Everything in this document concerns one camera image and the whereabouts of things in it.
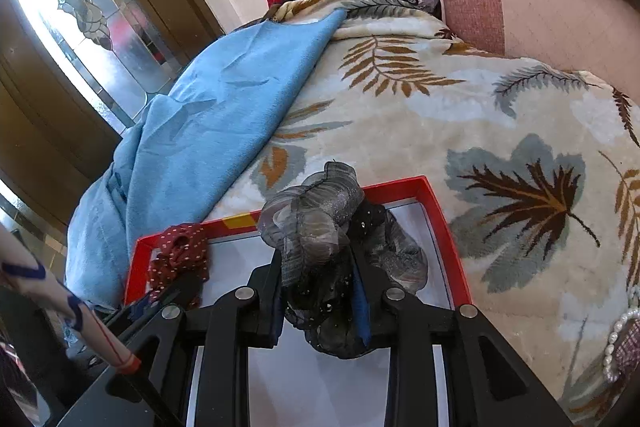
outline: leaf print blanket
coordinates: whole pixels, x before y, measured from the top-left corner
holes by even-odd
[[[209,219],[261,208],[327,160],[364,184],[428,177],[475,303],[577,425],[619,389],[610,327],[640,279],[640,112],[587,71],[460,41],[398,0],[303,0],[274,20],[344,9],[289,114]]]

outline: blue blanket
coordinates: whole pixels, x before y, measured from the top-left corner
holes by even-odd
[[[66,285],[107,309],[122,302],[135,241],[203,220],[267,143],[344,19],[263,22],[221,38],[157,95],[68,229]]]

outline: pink cushion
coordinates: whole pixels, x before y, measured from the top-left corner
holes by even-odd
[[[449,28],[480,49],[587,70],[640,102],[640,13],[628,0],[442,0]]]

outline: red box rim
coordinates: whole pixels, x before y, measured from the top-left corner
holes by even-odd
[[[462,304],[471,304],[471,292],[466,283],[465,272],[458,255],[458,250],[453,242],[447,221],[445,220],[442,209],[436,200],[431,185],[425,176],[416,176],[414,178],[404,178],[391,182],[381,183],[378,185],[370,185],[364,187],[364,193],[371,203],[391,203],[393,201],[407,200],[415,198],[421,203],[429,216],[433,233],[436,238],[440,257],[446,272],[449,290],[456,308]],[[239,216],[223,217],[215,221],[206,221],[202,224],[207,237],[210,239],[215,237],[226,237],[229,235],[238,235],[241,233],[255,232],[260,210],[254,210],[247,214]],[[148,272],[149,260],[151,252],[159,245],[161,233],[140,237],[136,241],[136,247],[133,252],[133,259],[127,277],[127,286],[125,288],[125,305],[131,304],[138,300],[146,293],[146,276]]]

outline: red polka dot scrunchie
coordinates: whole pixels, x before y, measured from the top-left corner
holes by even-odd
[[[160,234],[160,253],[149,265],[150,302],[169,286],[178,275],[195,271],[203,280],[209,280],[207,236],[199,223],[182,223]],[[189,308],[199,304],[194,299]]]

